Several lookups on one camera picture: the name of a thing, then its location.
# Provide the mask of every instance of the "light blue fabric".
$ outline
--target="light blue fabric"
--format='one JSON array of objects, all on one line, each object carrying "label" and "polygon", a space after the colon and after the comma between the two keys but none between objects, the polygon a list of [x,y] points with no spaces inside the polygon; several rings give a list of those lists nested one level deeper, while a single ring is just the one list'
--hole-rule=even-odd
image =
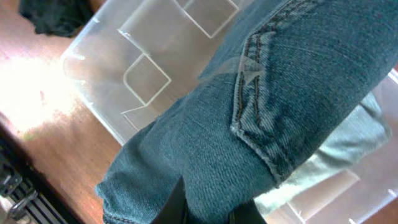
[{"label": "light blue fabric", "polygon": [[358,163],[390,140],[392,132],[373,94],[368,94],[307,161],[278,189],[254,199],[265,217],[317,183]]},{"label": "light blue fabric", "polygon": [[[190,223],[283,182],[398,61],[396,0],[256,0],[206,79],[139,131],[96,187],[107,223],[149,223],[183,177]],[[213,75],[231,58],[246,63]]]}]

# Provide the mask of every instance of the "plastic storage container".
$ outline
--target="plastic storage container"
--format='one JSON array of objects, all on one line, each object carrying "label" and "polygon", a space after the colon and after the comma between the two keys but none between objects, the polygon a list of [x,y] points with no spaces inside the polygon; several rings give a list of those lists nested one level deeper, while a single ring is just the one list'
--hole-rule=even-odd
[{"label": "plastic storage container", "polygon": [[[108,0],[63,54],[87,107],[124,144],[198,84],[239,10],[251,0]],[[375,90],[398,133],[398,75]],[[357,223],[398,194],[398,137],[351,170],[295,197],[269,223]]]}]

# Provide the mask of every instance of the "black cloth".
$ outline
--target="black cloth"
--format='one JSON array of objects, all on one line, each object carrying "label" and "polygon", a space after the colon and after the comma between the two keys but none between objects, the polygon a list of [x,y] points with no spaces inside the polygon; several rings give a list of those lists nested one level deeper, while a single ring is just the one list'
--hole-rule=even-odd
[{"label": "black cloth", "polygon": [[19,13],[35,26],[36,34],[72,37],[93,16],[87,0],[21,0]]}]

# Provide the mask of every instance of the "black object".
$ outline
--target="black object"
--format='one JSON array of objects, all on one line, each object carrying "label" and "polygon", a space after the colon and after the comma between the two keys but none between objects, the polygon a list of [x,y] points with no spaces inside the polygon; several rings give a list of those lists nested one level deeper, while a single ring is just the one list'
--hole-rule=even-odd
[{"label": "black object", "polygon": [[8,218],[20,220],[27,215],[38,224],[81,223],[29,165],[22,148],[1,125],[0,194],[15,202]]},{"label": "black object", "polygon": [[36,26],[36,34],[72,37],[93,16],[87,0],[21,0],[19,13]]},{"label": "black object", "polygon": [[[182,178],[174,187],[169,199],[159,215],[151,224],[176,223],[189,224],[189,211],[185,200]],[[258,212],[253,199],[235,208],[229,214],[228,224],[266,224]]]}]

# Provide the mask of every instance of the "clear plastic bin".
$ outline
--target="clear plastic bin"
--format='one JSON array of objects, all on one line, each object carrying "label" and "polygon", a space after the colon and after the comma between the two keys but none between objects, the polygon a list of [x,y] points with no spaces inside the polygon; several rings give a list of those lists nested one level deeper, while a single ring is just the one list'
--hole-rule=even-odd
[{"label": "clear plastic bin", "polygon": [[[250,0],[108,0],[63,54],[87,107],[124,144],[198,84],[239,10]],[[398,133],[398,75],[375,90]],[[398,137],[295,197],[269,223],[358,223],[398,194]]]}]

